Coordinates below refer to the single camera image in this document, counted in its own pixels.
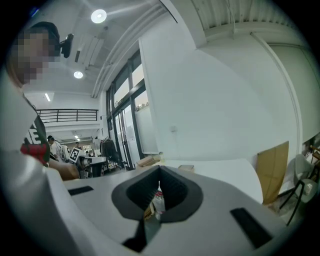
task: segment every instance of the white chair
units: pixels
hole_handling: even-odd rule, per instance
[[[303,202],[304,204],[308,203],[316,194],[318,191],[318,184],[314,182],[312,179],[309,179],[309,175],[313,172],[315,166],[307,161],[305,156],[303,154],[298,154],[295,157],[295,163],[294,163],[294,189],[289,195],[289,197],[283,202],[283,204],[280,206],[280,209],[288,202],[288,200],[291,198],[293,194],[296,194],[298,196],[298,201],[296,202],[296,205],[294,207],[293,213],[287,223],[287,225],[290,224],[292,218],[294,217],[299,203]],[[309,194],[305,194],[306,185],[311,184],[312,189],[309,192]]]

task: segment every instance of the white table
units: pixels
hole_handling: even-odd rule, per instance
[[[157,162],[155,165],[173,168],[178,168],[181,165],[193,165],[195,174],[233,185],[260,204],[263,202],[259,178],[255,169],[246,159],[222,161],[166,160],[165,162]]]

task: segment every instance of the recessed light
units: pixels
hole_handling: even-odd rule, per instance
[[[95,10],[92,14],[91,14],[91,20],[94,23],[101,23],[104,22],[107,18],[107,13],[105,10],[99,9],[99,10]]]
[[[82,74],[82,72],[80,72],[80,71],[74,72],[73,75],[75,78],[78,78],[78,79],[80,79],[84,76],[84,74]]]
[[[49,98],[48,94],[47,94],[47,93],[45,93],[44,95],[45,95],[46,99],[48,100],[48,102],[50,102],[51,100],[50,100],[50,98]]]

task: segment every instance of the round ceiling light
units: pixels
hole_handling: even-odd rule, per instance
[[[75,78],[78,78],[78,79],[80,79],[84,76],[84,74],[82,74],[82,72],[80,72],[80,71],[74,72],[73,75]]]
[[[102,9],[99,9],[99,10],[95,10],[92,14],[91,14],[91,20],[94,22],[94,23],[101,23],[101,22],[104,22],[107,18],[107,13],[102,10]]]

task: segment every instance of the railing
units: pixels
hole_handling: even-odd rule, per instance
[[[97,109],[37,109],[43,123],[97,121]]]

